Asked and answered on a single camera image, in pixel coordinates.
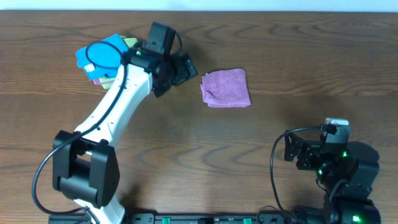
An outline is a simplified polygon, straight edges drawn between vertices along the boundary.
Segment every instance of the green led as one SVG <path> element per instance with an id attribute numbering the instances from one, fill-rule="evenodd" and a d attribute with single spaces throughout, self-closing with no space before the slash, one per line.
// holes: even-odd
<path id="1" fill-rule="evenodd" d="M 361 219 L 357 215 L 353 216 L 353 221 L 356 222 L 356 223 L 361 223 Z"/>

